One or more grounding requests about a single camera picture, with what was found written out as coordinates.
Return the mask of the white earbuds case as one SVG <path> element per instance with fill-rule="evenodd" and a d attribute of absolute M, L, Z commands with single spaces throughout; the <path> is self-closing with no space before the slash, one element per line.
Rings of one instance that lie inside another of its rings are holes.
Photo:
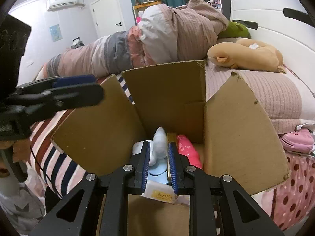
<path fill-rule="evenodd" d="M 149 167 L 153 166 L 156 164 L 157 159 L 153 155 L 153 141 L 148 140 L 149 145 L 150 145 L 150 159 L 149 159 Z M 132 154 L 137 155 L 141 152 L 142 147 L 143 147 L 144 141 L 136 142 L 133 147 L 132 147 Z"/>

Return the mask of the pale blue white figurine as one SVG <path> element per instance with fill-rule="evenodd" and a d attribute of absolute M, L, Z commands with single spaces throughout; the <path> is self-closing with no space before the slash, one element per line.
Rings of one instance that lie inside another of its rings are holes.
<path fill-rule="evenodd" d="M 150 143 L 151 154 L 149 165 L 153 166 L 159 159 L 164 159 L 168 152 L 168 140 L 165 130 L 159 127 L 154 136 L 153 141 Z"/>

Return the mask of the pink plastic package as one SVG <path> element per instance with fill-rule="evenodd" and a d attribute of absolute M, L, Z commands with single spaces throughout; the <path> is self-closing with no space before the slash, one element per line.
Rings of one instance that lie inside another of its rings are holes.
<path fill-rule="evenodd" d="M 178 153 L 188 158 L 190 165 L 193 165 L 199 169 L 202 169 L 202 163 L 199 153 L 190 142 L 190 140 L 182 134 L 177 135 Z"/>

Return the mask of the light blue round device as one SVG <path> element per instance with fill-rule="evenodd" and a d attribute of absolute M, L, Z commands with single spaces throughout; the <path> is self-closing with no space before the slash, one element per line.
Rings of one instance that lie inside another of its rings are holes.
<path fill-rule="evenodd" d="M 155 165 L 149 168 L 148 180 L 161 184 L 169 183 L 167 177 L 167 159 L 158 159 Z"/>

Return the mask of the white box yellow label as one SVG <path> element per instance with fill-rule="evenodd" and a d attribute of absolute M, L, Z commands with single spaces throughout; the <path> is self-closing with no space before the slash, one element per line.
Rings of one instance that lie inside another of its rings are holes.
<path fill-rule="evenodd" d="M 148 180 L 142 197 L 171 204 L 182 204 L 181 198 L 175 195 L 172 186 Z"/>

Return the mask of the brown cardboard box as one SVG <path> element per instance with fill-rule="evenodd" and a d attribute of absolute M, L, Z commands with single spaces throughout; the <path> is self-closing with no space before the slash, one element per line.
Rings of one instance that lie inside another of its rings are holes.
<path fill-rule="evenodd" d="M 188 206 L 132 193 L 131 158 L 112 173 L 88 173 L 34 229 L 49 235 L 282 235 L 253 195 L 289 175 L 278 135 L 247 83 L 232 73 L 206 98 L 203 61 L 123 72 L 138 120 L 137 142 L 162 127 L 203 152 L 203 168 L 185 168 Z"/>

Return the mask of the white door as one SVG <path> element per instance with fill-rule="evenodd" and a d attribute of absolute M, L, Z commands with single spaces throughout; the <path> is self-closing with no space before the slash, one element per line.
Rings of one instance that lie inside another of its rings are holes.
<path fill-rule="evenodd" d="M 126 30 L 119 0 L 96 0 L 90 8 L 99 38 Z"/>

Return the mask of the striped pink navy blanket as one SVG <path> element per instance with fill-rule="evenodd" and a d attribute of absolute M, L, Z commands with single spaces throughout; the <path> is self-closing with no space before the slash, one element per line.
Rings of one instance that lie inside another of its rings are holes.
<path fill-rule="evenodd" d="M 88 173 L 102 176 L 126 164 L 145 132 L 121 74 L 99 79 L 98 105 L 59 111 L 31 130 L 29 165 L 46 188 L 63 198 Z"/>

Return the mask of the white air conditioner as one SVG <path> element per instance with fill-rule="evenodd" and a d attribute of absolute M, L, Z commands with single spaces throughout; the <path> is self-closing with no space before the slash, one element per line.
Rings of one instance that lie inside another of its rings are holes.
<path fill-rule="evenodd" d="M 48 0 L 47 10 L 57 11 L 76 6 L 85 7 L 84 0 Z"/>

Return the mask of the grey star-print clothing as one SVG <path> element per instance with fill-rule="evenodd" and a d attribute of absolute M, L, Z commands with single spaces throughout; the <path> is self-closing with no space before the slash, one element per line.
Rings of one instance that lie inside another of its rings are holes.
<path fill-rule="evenodd" d="M 18 182 L 7 169 L 1 169 L 1 208 L 20 235 L 30 231 L 46 215 L 45 189 L 33 169 L 25 182 Z"/>

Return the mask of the polka dot pink sheet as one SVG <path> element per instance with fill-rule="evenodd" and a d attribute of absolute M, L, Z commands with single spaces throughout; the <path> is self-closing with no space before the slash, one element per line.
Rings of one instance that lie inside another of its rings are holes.
<path fill-rule="evenodd" d="M 314 209 L 314 156 L 286 153 L 288 179 L 269 190 L 253 195 L 255 201 L 285 231 Z"/>

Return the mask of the rolled pink grey duvet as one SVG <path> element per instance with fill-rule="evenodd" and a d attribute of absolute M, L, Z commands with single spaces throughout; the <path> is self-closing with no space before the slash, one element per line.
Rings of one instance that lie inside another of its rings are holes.
<path fill-rule="evenodd" d="M 129 30 L 54 56 L 43 65 L 37 78 L 99 78 L 148 65 L 201 60 L 228 25 L 222 12 L 203 0 L 189 0 L 177 8 L 153 5 L 144 11 L 140 23 Z"/>

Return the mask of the pink ribbed pillow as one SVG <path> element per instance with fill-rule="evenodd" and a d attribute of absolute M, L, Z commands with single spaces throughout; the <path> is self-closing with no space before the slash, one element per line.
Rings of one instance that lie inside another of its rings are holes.
<path fill-rule="evenodd" d="M 238 74 L 255 94 L 279 134 L 307 128 L 314 131 L 314 96 L 284 64 L 285 73 L 229 69 L 207 57 L 206 93 L 211 98 L 232 73 Z"/>

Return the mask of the pink pouch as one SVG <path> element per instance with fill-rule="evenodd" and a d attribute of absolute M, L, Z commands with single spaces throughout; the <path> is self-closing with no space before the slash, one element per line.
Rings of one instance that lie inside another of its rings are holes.
<path fill-rule="evenodd" d="M 290 152 L 298 152 L 309 155 L 314 147 L 313 136 L 306 128 L 286 134 L 279 134 L 279 139 L 284 150 Z"/>

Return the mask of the tan plush toy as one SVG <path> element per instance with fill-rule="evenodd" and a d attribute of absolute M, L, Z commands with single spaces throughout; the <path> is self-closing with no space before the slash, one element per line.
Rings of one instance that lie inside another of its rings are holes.
<path fill-rule="evenodd" d="M 278 49 L 249 38 L 218 43 L 208 50 L 207 57 L 215 65 L 229 69 L 286 72 L 283 55 Z"/>

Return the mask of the green plush toy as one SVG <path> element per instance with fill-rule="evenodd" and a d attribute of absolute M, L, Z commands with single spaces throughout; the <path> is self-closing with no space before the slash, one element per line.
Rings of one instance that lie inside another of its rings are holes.
<path fill-rule="evenodd" d="M 218 39 L 236 38 L 236 37 L 242 37 L 242 38 L 250 37 L 248 28 L 245 25 L 238 22 L 230 21 L 227 28 L 218 34 Z"/>

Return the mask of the white bed headboard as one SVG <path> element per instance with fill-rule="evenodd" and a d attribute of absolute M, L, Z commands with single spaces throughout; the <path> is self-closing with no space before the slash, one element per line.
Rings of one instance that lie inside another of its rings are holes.
<path fill-rule="evenodd" d="M 299 0 L 231 0 L 231 20 L 253 23 L 253 39 L 276 47 L 291 69 L 314 90 L 314 27 L 288 12 L 306 14 Z"/>

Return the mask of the blue wall poster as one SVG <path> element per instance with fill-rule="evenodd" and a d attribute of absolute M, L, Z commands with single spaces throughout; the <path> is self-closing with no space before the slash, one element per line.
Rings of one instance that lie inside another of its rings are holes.
<path fill-rule="evenodd" d="M 60 30 L 60 25 L 51 26 L 49 30 L 50 30 L 50 34 L 51 34 L 51 38 L 53 42 L 62 40 L 62 33 Z"/>

